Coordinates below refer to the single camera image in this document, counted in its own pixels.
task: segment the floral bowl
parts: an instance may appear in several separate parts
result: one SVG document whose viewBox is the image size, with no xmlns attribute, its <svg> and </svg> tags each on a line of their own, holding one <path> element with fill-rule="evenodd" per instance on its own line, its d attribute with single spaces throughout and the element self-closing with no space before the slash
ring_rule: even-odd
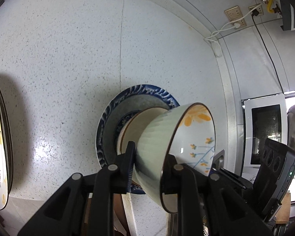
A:
<svg viewBox="0 0 295 236">
<path fill-rule="evenodd" d="M 134 173 L 146 194 L 168 213 L 176 213 L 177 195 L 160 190 L 166 155 L 208 176 L 214 151 L 215 128 L 209 109 L 201 103 L 179 106 L 145 128 L 137 145 Z"/>
</svg>

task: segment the white speckled countertop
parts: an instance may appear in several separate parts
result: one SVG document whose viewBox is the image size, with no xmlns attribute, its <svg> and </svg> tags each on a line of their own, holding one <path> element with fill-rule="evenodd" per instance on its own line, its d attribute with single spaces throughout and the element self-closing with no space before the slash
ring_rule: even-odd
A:
<svg viewBox="0 0 295 236">
<path fill-rule="evenodd" d="M 176 15 L 148 0 L 5 0 L 0 89 L 13 140 L 10 195 L 46 200 L 74 172 L 97 172 L 98 120 L 115 95 L 136 84 L 160 86 L 180 104 L 205 103 L 216 149 L 227 150 L 216 59 L 203 36 Z M 146 235 L 138 228 L 153 205 L 147 196 L 131 200 L 135 231 Z M 163 235 L 166 215 L 153 210 Z"/>
</svg>

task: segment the bowl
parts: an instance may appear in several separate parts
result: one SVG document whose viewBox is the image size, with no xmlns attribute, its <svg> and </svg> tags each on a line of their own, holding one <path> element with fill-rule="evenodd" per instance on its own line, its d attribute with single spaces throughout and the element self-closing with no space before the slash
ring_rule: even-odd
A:
<svg viewBox="0 0 295 236">
<path fill-rule="evenodd" d="M 139 138 L 147 125 L 157 116 L 166 111 L 167 109 L 162 107 L 153 107 L 141 111 L 132 117 L 120 132 L 117 141 L 117 154 L 124 154 L 126 152 L 129 141 L 133 141 L 137 145 Z M 135 174 L 132 174 L 132 181 L 140 186 Z"/>
<path fill-rule="evenodd" d="M 139 138 L 134 173 L 142 189 L 168 213 L 177 212 L 177 195 L 161 193 L 165 157 L 186 163 L 205 176 L 215 151 L 215 128 L 201 103 L 179 106 L 159 115 Z"/>
</svg>

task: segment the microwave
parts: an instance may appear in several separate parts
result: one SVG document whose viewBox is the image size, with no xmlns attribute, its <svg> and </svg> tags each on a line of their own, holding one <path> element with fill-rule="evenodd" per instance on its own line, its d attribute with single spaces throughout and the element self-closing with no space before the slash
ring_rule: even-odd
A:
<svg viewBox="0 0 295 236">
<path fill-rule="evenodd" d="M 283 93 L 248 99 L 243 104 L 246 138 L 242 171 L 245 173 L 252 168 L 260 168 L 260 158 L 267 138 L 287 144 L 288 121 Z"/>
</svg>

